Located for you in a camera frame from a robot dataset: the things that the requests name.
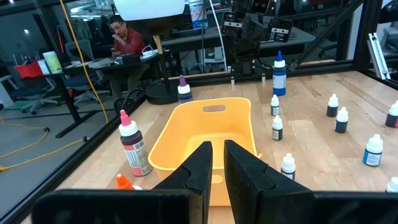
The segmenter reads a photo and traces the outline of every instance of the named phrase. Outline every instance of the white lamp shade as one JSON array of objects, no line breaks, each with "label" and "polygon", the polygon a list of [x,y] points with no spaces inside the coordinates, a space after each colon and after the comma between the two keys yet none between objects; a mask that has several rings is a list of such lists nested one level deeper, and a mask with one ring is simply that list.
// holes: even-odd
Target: white lamp shade
[{"label": "white lamp shade", "polygon": [[181,15],[185,0],[114,0],[114,4],[125,21],[136,21]]}]

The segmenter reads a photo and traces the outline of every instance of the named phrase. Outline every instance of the desk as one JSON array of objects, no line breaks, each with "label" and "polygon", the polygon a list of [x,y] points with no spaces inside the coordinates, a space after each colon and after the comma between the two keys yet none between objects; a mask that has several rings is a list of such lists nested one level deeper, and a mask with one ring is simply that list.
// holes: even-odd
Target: desk
[{"label": "desk", "polygon": [[[398,129],[384,125],[386,113],[398,99],[398,91],[358,72],[334,73],[287,79],[287,94],[281,96],[284,138],[271,138],[270,102],[272,82],[238,83],[192,88],[196,100],[245,97],[252,103],[252,128],[261,159],[280,170],[282,158],[295,157],[296,181],[312,190],[384,191],[393,175],[398,175]],[[326,116],[332,93],[349,111],[348,132],[335,133],[334,118]],[[150,151],[177,104],[151,105],[144,102],[130,116],[144,135]],[[363,164],[368,139],[379,133],[384,150],[379,167]],[[123,173],[134,184],[151,189],[159,183],[155,171],[134,177],[119,140],[119,131],[110,135],[65,181],[60,189],[115,189],[114,177]],[[233,223],[229,207],[211,207],[209,223]]]},{"label": "desk", "polygon": [[[110,70],[120,70],[120,69],[125,69],[129,67],[133,67],[136,65],[139,65],[141,63],[152,63],[153,61],[157,60],[157,54],[152,55],[148,58],[142,59],[140,62],[137,63],[129,63],[125,65],[111,65],[111,66],[106,66],[106,67],[100,67],[100,68],[87,68],[87,71],[89,72],[90,70],[92,71],[110,71]],[[71,113],[74,123],[65,128],[63,131],[58,133],[55,137],[56,138],[62,138],[64,135],[68,134],[71,130],[75,129],[77,126],[79,126],[81,123],[86,121],[88,118],[92,117],[96,112],[92,111],[89,112],[88,114],[84,115],[83,117],[80,117],[79,113],[77,112],[76,106],[74,104],[75,100],[72,99],[69,96],[68,88],[65,86],[62,77],[64,75],[69,75],[69,74],[77,74],[77,75],[85,75],[83,72],[83,67],[74,67],[74,68],[67,68],[64,69],[62,73],[58,74],[52,74],[48,75],[47,77],[53,78],[54,82],[57,84],[57,86],[60,89],[60,94],[63,100],[65,101],[65,104],[67,105],[69,112]]]}]

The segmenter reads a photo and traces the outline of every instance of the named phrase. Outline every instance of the purple bottle cap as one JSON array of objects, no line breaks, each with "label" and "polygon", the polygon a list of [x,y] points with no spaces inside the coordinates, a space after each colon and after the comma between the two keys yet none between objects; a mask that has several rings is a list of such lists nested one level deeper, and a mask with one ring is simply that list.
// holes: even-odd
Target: purple bottle cap
[{"label": "purple bottle cap", "polygon": [[277,62],[281,62],[281,61],[283,61],[284,59],[283,59],[283,57],[282,57],[282,52],[278,52],[278,56],[276,56],[276,61]]},{"label": "purple bottle cap", "polygon": [[185,82],[184,76],[180,75],[180,86],[186,86],[187,83]]}]

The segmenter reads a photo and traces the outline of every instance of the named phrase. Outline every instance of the person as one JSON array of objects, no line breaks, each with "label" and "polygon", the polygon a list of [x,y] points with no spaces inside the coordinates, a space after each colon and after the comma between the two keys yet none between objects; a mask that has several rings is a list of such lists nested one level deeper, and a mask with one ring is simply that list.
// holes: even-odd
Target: person
[{"label": "person", "polygon": [[[115,32],[115,34],[112,35],[114,39],[113,57],[129,53],[142,55],[145,43],[140,33],[128,27],[120,15],[111,16],[109,18],[109,23]],[[122,96],[121,86],[126,80],[126,75],[128,89],[129,91],[133,91],[136,89],[137,81],[148,68],[149,66],[147,64],[141,64],[130,68],[127,74],[111,75],[113,98],[117,99]]]}]

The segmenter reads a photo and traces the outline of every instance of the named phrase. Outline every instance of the man's hand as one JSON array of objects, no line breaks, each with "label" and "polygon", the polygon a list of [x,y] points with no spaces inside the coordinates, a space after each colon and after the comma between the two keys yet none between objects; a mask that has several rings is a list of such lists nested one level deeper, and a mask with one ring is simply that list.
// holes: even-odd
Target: man's hand
[{"label": "man's hand", "polygon": [[117,51],[117,52],[112,52],[112,57],[119,56],[119,55],[121,55],[121,54],[122,54],[122,52],[119,52],[119,51]]},{"label": "man's hand", "polygon": [[125,44],[126,42],[117,34],[113,34],[112,37],[117,40],[120,44]]}]

